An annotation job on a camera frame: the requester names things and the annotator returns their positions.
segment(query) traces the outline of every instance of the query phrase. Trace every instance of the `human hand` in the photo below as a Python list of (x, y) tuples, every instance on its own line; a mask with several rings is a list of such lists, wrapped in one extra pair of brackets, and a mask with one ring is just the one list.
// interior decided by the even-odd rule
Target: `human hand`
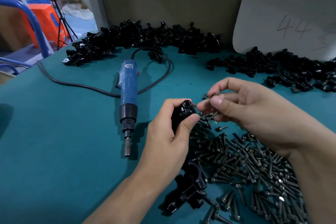
[(274, 91), (254, 82), (225, 78), (208, 92), (208, 96), (223, 90), (232, 90), (213, 96), (197, 104), (203, 114), (220, 112), (217, 121), (233, 121), (255, 135), (278, 154), (288, 157), (299, 146), (307, 144), (307, 127), (322, 126), (317, 120)]
[(171, 116), (174, 108), (184, 100), (186, 99), (167, 99), (163, 103), (148, 126), (145, 148), (137, 166), (137, 171), (154, 179), (162, 190), (181, 170), (188, 153), (190, 131), (200, 119), (196, 113), (187, 117), (180, 123), (174, 135)]

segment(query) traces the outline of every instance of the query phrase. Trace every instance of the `pile of screws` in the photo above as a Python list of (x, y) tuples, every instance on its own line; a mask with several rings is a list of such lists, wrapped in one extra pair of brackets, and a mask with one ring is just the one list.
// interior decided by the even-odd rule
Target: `pile of screws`
[[(273, 223), (307, 223), (307, 209), (289, 161), (262, 146), (250, 133), (245, 133), (242, 137), (233, 133), (233, 140), (227, 139), (225, 133), (213, 136), (210, 133), (210, 121), (214, 119), (214, 115), (201, 116), (190, 134), (187, 161), (189, 164), (193, 162), (198, 165), (201, 171), (201, 175), (191, 176), (194, 177), (194, 182), (199, 183), (203, 179), (204, 184), (231, 184), (238, 192), (242, 205), (249, 206), (250, 210)], [(215, 130), (222, 132), (226, 128), (227, 126), (218, 127)], [(244, 191), (251, 186), (248, 205)], [(191, 185), (184, 184), (184, 187), (190, 188)], [(199, 188), (197, 191), (197, 194), (201, 195), (200, 198), (210, 205), (204, 224), (209, 224), (211, 220), (232, 224), (230, 220), (220, 216), (220, 211), (231, 211), (233, 221), (243, 221), (234, 189), (212, 200), (207, 197), (205, 188), (206, 186), (203, 186), (203, 189)], [(190, 203), (189, 197), (179, 198), (184, 198), (184, 202)], [(197, 202), (198, 206), (193, 209), (203, 205), (201, 199)]]
[(225, 60), (211, 59), (207, 69), (213, 71), (215, 66), (227, 67), (230, 74), (244, 73), (254, 78), (256, 73), (274, 74), (268, 76), (265, 85), (274, 88), (276, 84), (290, 87), (293, 93), (307, 92), (314, 88), (325, 92), (336, 92), (336, 58), (321, 62), (308, 58), (299, 58), (287, 49), (276, 53), (263, 55), (254, 47), (246, 56), (231, 55)]
[(221, 35), (209, 32), (204, 36), (199, 28), (194, 27), (193, 22), (187, 30), (181, 25), (173, 25), (171, 28), (165, 26), (163, 21), (160, 27), (154, 28), (147, 23), (147, 27), (142, 28), (141, 20), (128, 20), (121, 22), (119, 26), (102, 27), (98, 33), (88, 32), (85, 38), (72, 44), (76, 50), (66, 51), (68, 57), (63, 63), (68, 66), (81, 66), (93, 60), (102, 60), (105, 56), (113, 54), (116, 47), (161, 49), (164, 46), (175, 46), (178, 47), (179, 53), (190, 55), (197, 52), (220, 52)]

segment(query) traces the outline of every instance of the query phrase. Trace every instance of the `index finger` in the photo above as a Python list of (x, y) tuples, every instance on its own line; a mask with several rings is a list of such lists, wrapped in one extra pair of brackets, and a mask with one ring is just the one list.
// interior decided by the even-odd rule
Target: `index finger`
[(208, 96), (211, 97), (213, 94), (218, 94), (227, 89), (238, 92), (243, 85), (246, 85), (246, 83), (248, 82), (245, 80), (227, 77), (212, 86), (208, 91)]
[(166, 99), (165, 102), (163, 102), (162, 107), (157, 114), (157, 118), (169, 120), (173, 114), (174, 108), (178, 107), (180, 104), (183, 103), (184, 100), (190, 100), (189, 98), (171, 98)]

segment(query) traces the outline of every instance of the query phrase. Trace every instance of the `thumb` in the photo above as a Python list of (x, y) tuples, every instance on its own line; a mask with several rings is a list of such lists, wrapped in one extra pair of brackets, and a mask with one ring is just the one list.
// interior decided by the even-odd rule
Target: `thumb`
[(195, 124), (199, 121), (200, 116), (197, 113), (190, 115), (185, 118), (177, 127), (176, 134), (174, 138), (178, 138), (180, 140), (189, 141), (189, 134)]
[(221, 96), (213, 96), (210, 99), (211, 105), (216, 108), (222, 115), (230, 118), (240, 119), (244, 106), (233, 103)]

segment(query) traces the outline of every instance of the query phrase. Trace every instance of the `blue electric screwdriver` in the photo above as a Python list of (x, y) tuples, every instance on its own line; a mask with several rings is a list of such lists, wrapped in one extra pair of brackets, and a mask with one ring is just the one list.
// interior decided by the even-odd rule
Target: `blue electric screwdriver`
[(126, 59), (121, 64), (119, 78), (116, 88), (121, 90), (120, 94), (120, 123), (125, 134), (125, 157), (131, 155), (131, 137), (134, 132), (134, 126), (137, 122), (138, 106), (138, 76), (139, 70), (133, 59)]

